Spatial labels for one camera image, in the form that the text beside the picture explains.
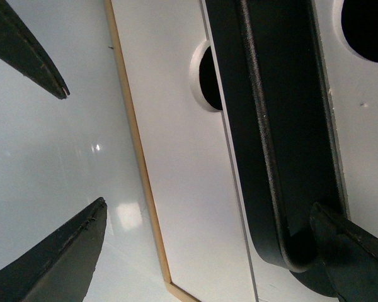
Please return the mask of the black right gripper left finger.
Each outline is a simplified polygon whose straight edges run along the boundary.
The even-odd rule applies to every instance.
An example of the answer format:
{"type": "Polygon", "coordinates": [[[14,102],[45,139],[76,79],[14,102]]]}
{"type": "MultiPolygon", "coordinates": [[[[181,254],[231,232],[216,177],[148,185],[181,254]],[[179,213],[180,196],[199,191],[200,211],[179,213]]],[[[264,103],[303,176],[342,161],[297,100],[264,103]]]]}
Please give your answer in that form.
{"type": "Polygon", "coordinates": [[[98,198],[0,270],[0,301],[83,301],[102,250],[107,205],[98,198]]]}

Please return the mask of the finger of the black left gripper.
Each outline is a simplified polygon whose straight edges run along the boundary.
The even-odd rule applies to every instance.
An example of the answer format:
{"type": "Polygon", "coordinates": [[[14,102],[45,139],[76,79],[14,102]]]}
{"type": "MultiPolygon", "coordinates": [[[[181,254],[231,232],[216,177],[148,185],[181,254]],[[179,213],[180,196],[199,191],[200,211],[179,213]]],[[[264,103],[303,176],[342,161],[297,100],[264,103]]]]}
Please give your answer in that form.
{"type": "Polygon", "coordinates": [[[206,1],[246,221],[256,253],[327,297],[310,225],[345,215],[312,1],[206,1]]]}
{"type": "Polygon", "coordinates": [[[0,1],[0,59],[58,99],[70,95],[48,53],[7,1],[0,1]]]}

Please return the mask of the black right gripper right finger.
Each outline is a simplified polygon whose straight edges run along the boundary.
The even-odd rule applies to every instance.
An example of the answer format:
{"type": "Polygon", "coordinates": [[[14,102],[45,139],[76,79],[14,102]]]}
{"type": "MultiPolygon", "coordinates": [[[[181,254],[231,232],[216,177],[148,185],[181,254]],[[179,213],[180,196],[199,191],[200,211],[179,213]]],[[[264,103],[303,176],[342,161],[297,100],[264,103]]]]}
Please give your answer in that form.
{"type": "Polygon", "coordinates": [[[378,238],[319,203],[310,224],[338,299],[378,301],[378,238]]]}

